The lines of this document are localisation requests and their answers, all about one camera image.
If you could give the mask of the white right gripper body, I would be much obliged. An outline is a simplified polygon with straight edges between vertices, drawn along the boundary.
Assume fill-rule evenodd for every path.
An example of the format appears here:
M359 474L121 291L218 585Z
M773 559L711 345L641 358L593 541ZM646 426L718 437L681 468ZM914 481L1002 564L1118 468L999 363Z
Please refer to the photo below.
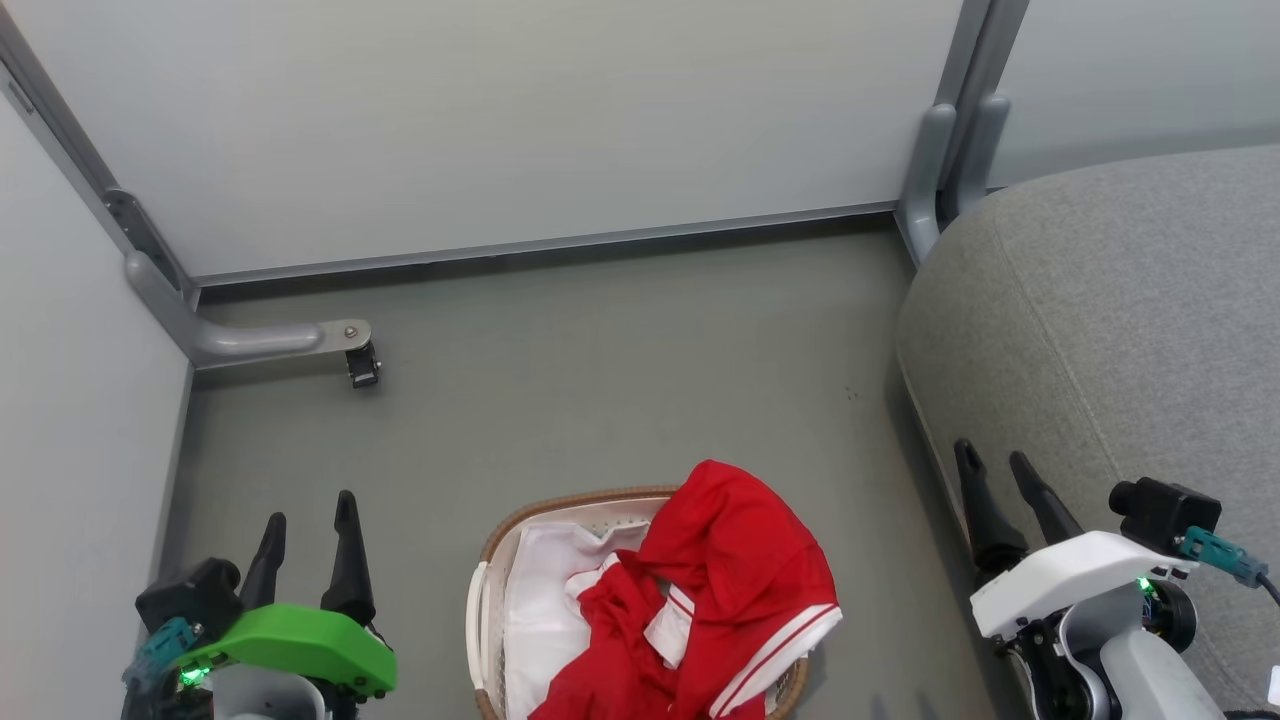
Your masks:
M1157 553L1125 537L1089 530L1030 553L972 594L972 615L986 638L1009 641L1021 620L1053 612L1124 585L1156 569L1193 571L1194 560Z

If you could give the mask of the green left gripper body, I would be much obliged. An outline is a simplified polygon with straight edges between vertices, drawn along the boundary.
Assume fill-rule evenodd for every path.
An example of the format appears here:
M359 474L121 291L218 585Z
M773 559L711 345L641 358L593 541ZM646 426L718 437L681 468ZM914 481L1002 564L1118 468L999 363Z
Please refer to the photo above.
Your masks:
M182 655L183 673L247 665L381 698L398 685L394 651L340 612L270 603L243 612L216 641Z

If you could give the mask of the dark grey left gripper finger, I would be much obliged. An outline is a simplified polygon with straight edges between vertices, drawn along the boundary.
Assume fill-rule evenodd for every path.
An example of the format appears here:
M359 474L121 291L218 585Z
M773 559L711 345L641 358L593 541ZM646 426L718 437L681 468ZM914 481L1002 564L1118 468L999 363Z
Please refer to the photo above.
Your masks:
M287 519L274 512L269 519L259 550L239 588L239 601L246 611L275 602L276 574L285 557Z
M376 616L364 532L355 493L338 495L334 530L338 536L330 585L321 596L320 609L338 612L360 626Z

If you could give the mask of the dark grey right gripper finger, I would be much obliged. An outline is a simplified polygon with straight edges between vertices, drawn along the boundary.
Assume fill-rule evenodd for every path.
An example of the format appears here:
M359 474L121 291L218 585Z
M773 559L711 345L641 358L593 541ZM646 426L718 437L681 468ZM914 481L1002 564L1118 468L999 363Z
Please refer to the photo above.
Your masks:
M1042 479L1027 455L1021 451L1014 451L1010 454L1009 464L1019 493L1036 515L1047 546L1084 534L1079 521L1052 487Z
M1015 568L1029 553L1029 544L989 492L987 466L974 445L956 439L954 455L975 583L988 583Z

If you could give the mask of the red garment with white stripes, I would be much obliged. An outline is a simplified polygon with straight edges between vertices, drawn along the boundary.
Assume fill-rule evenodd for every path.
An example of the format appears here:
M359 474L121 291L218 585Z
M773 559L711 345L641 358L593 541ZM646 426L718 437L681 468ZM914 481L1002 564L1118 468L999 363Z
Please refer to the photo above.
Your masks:
M579 596L588 648L527 720L765 720L768 689L841 621L826 555L744 469L705 460Z

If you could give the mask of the grey fabric sofa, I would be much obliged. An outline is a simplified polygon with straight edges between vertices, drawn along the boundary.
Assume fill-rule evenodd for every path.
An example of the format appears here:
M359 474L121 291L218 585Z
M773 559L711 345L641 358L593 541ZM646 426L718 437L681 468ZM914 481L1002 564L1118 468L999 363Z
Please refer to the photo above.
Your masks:
M1043 546L1009 456L1087 530L1151 477L1222 505L1280 588L1280 143L1087 167L965 211L919 265L896 354L956 519L969 439Z

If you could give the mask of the wicker laundry basket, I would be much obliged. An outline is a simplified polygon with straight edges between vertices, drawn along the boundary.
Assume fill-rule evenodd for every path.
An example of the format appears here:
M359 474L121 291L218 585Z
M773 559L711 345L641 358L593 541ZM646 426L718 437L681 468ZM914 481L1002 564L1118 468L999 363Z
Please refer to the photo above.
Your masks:
M681 484L553 498L521 509L499 524L486 542L472 574L465 620L468 673L481 720L507 720L504 601L507 578L515 562L521 530L544 523L573 523L602 536L608 528L625 521L650 520ZM805 659L796 661L768 689L765 720L791 720L805 689L809 656L814 650Z

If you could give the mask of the white cloth basket liner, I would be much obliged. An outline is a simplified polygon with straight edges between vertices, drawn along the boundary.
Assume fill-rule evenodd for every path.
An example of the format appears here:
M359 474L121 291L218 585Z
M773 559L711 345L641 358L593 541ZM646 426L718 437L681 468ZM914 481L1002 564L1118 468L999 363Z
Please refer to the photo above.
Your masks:
M602 536L573 523L521 530L504 601L507 720L529 720L554 676L588 648L590 628L579 596L618 562L618 551L637 550L648 528L641 520Z

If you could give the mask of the grey partition foot with caster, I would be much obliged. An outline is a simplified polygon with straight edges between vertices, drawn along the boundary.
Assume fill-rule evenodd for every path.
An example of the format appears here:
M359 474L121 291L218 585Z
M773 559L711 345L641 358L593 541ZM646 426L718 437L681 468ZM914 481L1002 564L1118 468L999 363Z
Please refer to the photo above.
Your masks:
M264 327L210 322L187 305L155 263L141 251L125 255L124 274L159 325L198 369L347 354L372 343L370 323L360 319Z

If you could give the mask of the grey partition bottom rail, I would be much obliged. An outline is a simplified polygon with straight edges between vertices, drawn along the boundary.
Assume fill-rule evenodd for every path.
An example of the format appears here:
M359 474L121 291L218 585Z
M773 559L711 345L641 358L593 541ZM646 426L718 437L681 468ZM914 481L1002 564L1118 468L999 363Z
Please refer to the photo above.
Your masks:
M797 225L810 222L842 220L846 218L881 215L893 213L896 201L863 202L840 208L822 208L804 211L788 211L763 217L745 217L718 222L699 222L680 225L616 231L595 234L581 234L562 238L534 240L515 243L497 243L463 249L444 249L425 252L407 252L379 258L360 258L333 263L312 263L293 266L278 266L248 272L228 272L211 275L197 275L193 282L201 290L230 287L259 282L293 281L300 278L334 275L356 272L379 272L402 266L416 266L431 263L465 261L480 258L500 258L513 254L545 252L567 249L581 249L612 243L643 242L653 240L672 240L690 236L704 236L721 232L754 231L777 225Z

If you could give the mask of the grey metal corner post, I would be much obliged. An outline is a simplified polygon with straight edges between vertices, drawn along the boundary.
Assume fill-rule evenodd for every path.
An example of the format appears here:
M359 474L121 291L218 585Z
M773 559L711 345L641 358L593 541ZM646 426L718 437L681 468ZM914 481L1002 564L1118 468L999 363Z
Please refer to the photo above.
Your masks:
M140 252L146 256L163 279L189 306L195 306L198 302L198 286L186 273L141 201L120 186L27 42L4 0L0 0L0 67L6 77L0 79L0 90L35 123L38 132L47 136L47 141L52 143L50 152L54 159L63 164L73 186L115 246L124 255Z

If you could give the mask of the grey metal partition post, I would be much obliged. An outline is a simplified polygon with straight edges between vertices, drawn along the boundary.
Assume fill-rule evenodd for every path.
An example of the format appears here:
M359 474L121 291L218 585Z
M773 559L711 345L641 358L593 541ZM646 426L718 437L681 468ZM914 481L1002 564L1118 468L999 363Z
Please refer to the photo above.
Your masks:
M1030 0L986 0L956 108L992 95L1004 77Z
M972 64L991 0L963 0L932 105L955 106Z

